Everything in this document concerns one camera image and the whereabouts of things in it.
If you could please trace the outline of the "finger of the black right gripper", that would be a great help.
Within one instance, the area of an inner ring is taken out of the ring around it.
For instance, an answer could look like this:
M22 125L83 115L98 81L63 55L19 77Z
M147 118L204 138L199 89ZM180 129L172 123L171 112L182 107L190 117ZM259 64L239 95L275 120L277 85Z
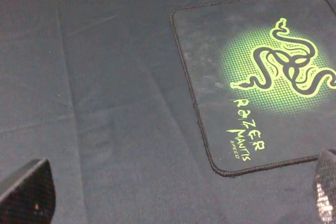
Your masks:
M335 223L335 150L323 150L318 157L313 188L321 222Z

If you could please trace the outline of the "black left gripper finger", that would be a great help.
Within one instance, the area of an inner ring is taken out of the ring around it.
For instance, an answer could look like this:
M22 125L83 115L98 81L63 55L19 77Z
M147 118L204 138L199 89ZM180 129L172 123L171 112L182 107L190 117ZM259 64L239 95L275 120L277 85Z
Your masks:
M33 159L1 181L1 223L51 223L56 191L47 159Z

